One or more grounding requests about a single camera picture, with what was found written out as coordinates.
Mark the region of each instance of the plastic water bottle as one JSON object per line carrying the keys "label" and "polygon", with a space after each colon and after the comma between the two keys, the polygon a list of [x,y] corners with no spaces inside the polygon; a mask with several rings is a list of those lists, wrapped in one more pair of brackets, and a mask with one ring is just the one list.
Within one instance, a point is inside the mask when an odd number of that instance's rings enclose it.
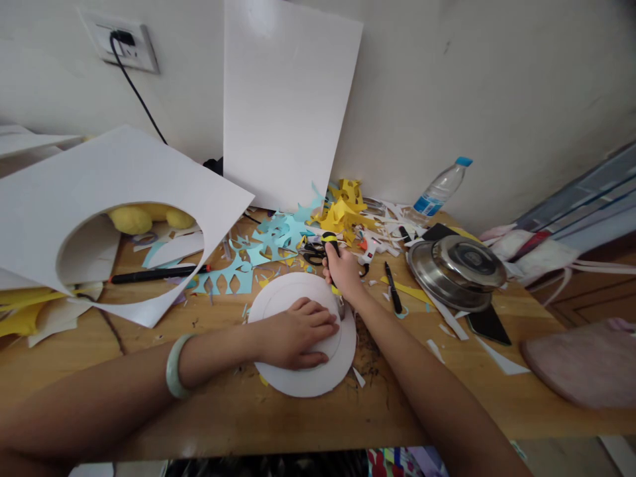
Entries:
{"label": "plastic water bottle", "polygon": [[466,168],[472,164],[472,159],[457,158],[455,164],[435,178],[424,191],[415,205],[408,209],[404,217],[418,227],[424,227],[442,205],[455,193],[464,180]]}

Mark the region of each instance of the bracelet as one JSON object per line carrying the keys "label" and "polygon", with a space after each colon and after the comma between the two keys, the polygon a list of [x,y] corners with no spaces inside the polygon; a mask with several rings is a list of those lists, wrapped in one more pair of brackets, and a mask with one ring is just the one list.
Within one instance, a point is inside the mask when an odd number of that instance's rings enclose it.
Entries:
{"label": "bracelet", "polygon": [[170,394],[172,394],[177,399],[186,399],[190,396],[190,391],[184,388],[184,385],[179,381],[179,357],[181,356],[181,349],[183,349],[184,344],[190,338],[196,335],[183,335],[179,338],[172,350],[170,350],[170,354],[168,355],[168,364],[166,365],[166,384],[168,385],[168,390]]}

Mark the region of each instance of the wall socket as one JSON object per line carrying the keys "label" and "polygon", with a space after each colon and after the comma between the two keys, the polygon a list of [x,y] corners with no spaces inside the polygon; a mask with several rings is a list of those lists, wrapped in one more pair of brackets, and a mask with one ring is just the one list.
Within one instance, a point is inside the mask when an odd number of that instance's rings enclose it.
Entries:
{"label": "wall socket", "polygon": [[110,35],[113,30],[124,30],[132,34],[134,46],[115,41],[115,50],[121,63],[124,66],[159,74],[159,66],[146,25],[82,8],[78,8],[78,12],[88,35],[91,37],[97,55],[102,60],[117,64],[117,59],[110,45]]}

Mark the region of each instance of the yellow plush toy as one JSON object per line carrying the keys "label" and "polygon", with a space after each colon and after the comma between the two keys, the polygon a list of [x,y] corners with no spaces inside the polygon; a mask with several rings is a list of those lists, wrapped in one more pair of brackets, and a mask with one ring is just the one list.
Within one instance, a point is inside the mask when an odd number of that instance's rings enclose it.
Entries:
{"label": "yellow plush toy", "polygon": [[108,216],[118,231],[129,235],[148,232],[153,222],[168,221],[175,229],[189,229],[195,223],[187,213],[157,203],[124,205],[108,212]]}

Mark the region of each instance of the wooden desk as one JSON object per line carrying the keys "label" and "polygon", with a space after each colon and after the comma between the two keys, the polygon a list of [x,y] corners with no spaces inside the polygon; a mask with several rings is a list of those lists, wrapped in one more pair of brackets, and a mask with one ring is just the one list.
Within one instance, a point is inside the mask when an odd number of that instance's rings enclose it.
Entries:
{"label": "wooden desk", "polygon": [[[447,215],[440,222],[454,225]],[[240,234],[254,223],[241,219]],[[219,247],[210,263],[223,265]],[[144,253],[133,253],[133,246],[122,241],[116,272],[139,269]],[[384,260],[390,263],[397,282],[416,287],[404,255],[383,254],[375,259],[366,280],[384,275]],[[278,270],[280,264],[265,267]],[[301,271],[294,267],[292,271]],[[265,270],[257,270],[266,276]],[[101,300],[129,303],[165,292],[170,285],[146,282],[108,286]],[[113,323],[129,352],[173,340],[184,333],[204,332],[241,323],[245,303],[252,303],[260,286],[254,282],[251,295],[190,297],[177,305],[153,329],[146,329],[119,317]],[[384,284],[370,289],[387,309]],[[590,411],[579,409],[552,393],[533,374],[505,376],[477,341],[460,342],[442,332],[441,316],[426,312],[424,303],[400,293],[409,315],[401,322],[422,343],[433,339],[447,366],[479,399],[510,439],[532,439],[599,434],[636,433],[636,411]],[[518,344],[557,333],[562,326],[523,288],[512,285],[494,295],[494,306],[506,327],[512,347],[488,343],[504,356],[523,364]],[[462,326],[468,331],[463,320]],[[359,342],[354,365],[367,385],[358,389],[352,372],[335,390],[314,399],[285,396],[265,387],[253,364],[230,370],[210,381],[195,396],[177,403],[153,422],[136,432],[105,458],[144,460],[217,456],[221,454],[264,454],[269,452],[362,449],[398,445],[421,445],[427,437],[398,387],[394,375],[380,356],[364,325],[358,321]],[[117,343],[96,310],[88,311],[79,327],[55,335],[28,349],[26,340],[6,346],[0,352],[0,409],[72,372],[116,358]],[[428,383],[435,392],[435,383]],[[449,402],[447,411],[453,412]]]}

